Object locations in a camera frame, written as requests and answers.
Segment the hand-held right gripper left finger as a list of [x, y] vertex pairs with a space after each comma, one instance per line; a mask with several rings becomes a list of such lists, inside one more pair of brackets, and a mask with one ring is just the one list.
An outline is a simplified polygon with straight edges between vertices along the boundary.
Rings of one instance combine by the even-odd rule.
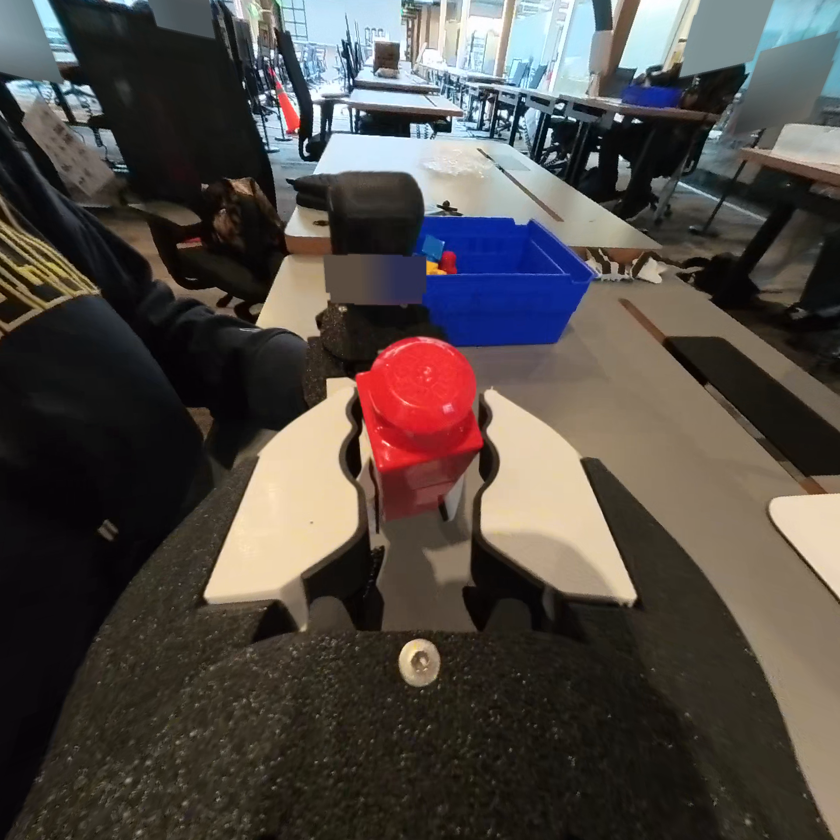
[[207, 604], [277, 602], [303, 628], [318, 599], [364, 593], [371, 545], [360, 411], [346, 384], [262, 448], [206, 583]]

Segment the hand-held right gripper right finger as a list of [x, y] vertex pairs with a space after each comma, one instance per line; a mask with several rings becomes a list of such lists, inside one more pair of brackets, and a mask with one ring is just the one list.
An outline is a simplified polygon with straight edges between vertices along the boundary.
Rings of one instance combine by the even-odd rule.
[[479, 398], [479, 428], [469, 561], [476, 629], [488, 629], [504, 602], [536, 630], [556, 625], [565, 605], [635, 608], [637, 589], [573, 445], [492, 388]]

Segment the blue plastic bin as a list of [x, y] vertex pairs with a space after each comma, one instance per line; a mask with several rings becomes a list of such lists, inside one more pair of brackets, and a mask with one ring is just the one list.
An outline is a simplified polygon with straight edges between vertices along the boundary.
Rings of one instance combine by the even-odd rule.
[[595, 272], [537, 220], [427, 215], [426, 238], [455, 255], [453, 275], [427, 278], [423, 305], [456, 347], [553, 344]]
[[683, 95], [680, 87], [629, 85], [621, 94], [621, 102], [637, 108], [679, 109]]

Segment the person's left forearm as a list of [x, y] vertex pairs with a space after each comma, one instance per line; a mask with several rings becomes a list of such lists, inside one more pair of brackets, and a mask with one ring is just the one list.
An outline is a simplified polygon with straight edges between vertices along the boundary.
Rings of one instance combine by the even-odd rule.
[[308, 345], [294, 332], [258, 328], [177, 297], [143, 259], [132, 271], [110, 267], [97, 283], [184, 404], [210, 412], [213, 447], [226, 466], [259, 433], [278, 432], [308, 410]]

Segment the dark cloth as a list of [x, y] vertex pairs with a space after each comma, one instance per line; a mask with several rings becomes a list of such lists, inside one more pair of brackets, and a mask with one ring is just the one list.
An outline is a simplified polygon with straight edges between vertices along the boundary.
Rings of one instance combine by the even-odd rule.
[[332, 206], [332, 193], [340, 184], [340, 177], [334, 174], [309, 174], [287, 178], [287, 184], [294, 191], [298, 206], [327, 213]]

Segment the clear plastic wrap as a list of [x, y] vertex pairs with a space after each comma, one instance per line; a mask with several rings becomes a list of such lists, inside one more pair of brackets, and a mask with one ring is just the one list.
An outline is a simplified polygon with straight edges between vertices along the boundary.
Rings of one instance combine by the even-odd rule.
[[483, 178], [496, 168], [495, 162], [482, 150], [463, 145], [432, 150], [417, 165], [428, 172], [446, 177]]

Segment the wooden office table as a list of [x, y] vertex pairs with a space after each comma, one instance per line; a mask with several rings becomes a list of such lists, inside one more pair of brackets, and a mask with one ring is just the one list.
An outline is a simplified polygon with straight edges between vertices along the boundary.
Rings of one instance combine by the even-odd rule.
[[437, 93], [354, 89], [343, 98], [355, 133], [408, 138], [411, 127], [425, 124], [433, 133], [449, 133], [462, 109]]

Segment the dark patterned bag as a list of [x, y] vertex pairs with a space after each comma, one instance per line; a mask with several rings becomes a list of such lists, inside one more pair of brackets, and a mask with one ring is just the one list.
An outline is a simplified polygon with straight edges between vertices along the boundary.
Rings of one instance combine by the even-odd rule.
[[202, 244], [247, 265], [285, 254], [285, 224], [255, 179], [202, 184], [199, 210]]

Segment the orange traffic cone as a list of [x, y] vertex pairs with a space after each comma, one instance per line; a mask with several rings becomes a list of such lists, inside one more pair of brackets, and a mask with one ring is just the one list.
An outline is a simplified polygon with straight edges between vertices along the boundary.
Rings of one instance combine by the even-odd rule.
[[275, 90], [280, 115], [285, 123], [286, 132], [292, 135], [299, 135], [301, 121], [298, 115], [298, 111], [296, 110], [288, 95], [286, 94], [286, 91], [281, 83], [280, 77], [278, 76], [277, 72], [271, 69], [270, 67], [268, 68], [268, 70]]

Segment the black office chair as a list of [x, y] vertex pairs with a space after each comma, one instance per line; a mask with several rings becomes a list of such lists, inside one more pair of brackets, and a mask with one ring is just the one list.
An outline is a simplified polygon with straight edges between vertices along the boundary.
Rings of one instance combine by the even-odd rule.
[[234, 314], [238, 318], [255, 323], [258, 318], [255, 307], [265, 303], [277, 272], [289, 253], [286, 225], [285, 254], [273, 255], [261, 265], [244, 264], [206, 248], [200, 241], [201, 220], [197, 214], [200, 192], [197, 205], [192, 210], [197, 217], [195, 222], [174, 219], [176, 211], [186, 211], [185, 206], [162, 203], [156, 208], [147, 206], [142, 211], [159, 257], [180, 287], [193, 291], [218, 289], [223, 293], [218, 307], [234, 305]]
[[275, 28], [275, 42], [295, 106], [287, 117], [289, 131], [297, 135], [299, 156], [304, 162], [320, 161], [333, 134], [333, 117], [339, 99], [313, 98], [305, 80], [291, 35]]

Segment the black room divider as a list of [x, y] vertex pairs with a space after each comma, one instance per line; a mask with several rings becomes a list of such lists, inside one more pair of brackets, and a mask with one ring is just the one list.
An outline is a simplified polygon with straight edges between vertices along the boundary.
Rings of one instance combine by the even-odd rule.
[[252, 178], [276, 204], [268, 154], [217, 26], [206, 38], [118, 3], [52, 7], [134, 194], [195, 208], [204, 185]]

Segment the person's dark sweatshirt torso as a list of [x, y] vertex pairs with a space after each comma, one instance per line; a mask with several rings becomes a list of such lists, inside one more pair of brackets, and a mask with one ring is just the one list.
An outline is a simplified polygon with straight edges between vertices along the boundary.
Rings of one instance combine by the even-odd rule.
[[152, 351], [148, 262], [2, 123], [2, 831], [112, 605], [196, 496], [203, 438]]

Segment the striped crumpled paper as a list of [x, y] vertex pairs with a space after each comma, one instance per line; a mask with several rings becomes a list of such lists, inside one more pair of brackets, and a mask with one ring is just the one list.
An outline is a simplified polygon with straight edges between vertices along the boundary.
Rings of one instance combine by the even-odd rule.
[[603, 248], [587, 248], [583, 260], [592, 272], [593, 279], [600, 282], [640, 281], [660, 285], [665, 273], [665, 263], [651, 250], [620, 256], [617, 252]]

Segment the white printed board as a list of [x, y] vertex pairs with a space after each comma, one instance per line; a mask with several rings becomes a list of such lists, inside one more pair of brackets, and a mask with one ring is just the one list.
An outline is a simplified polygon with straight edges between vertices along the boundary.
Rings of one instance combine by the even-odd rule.
[[99, 152], [85, 145], [49, 105], [37, 98], [28, 107], [23, 128], [67, 185], [87, 198], [113, 196], [117, 178]]

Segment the wooden desk with black legs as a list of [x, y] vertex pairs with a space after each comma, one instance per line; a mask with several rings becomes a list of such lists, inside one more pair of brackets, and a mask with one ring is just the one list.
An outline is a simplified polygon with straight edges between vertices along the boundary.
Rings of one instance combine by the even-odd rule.
[[762, 170], [780, 173], [784, 179], [776, 193], [771, 212], [741, 255], [731, 263], [728, 273], [711, 294], [711, 302], [722, 309], [742, 308], [758, 294], [752, 283], [751, 272], [791, 221], [795, 210], [805, 200], [812, 187], [830, 186], [836, 190], [839, 187], [836, 166], [809, 163], [772, 150], [751, 147], [741, 148], [738, 158], [744, 164], [757, 165]]

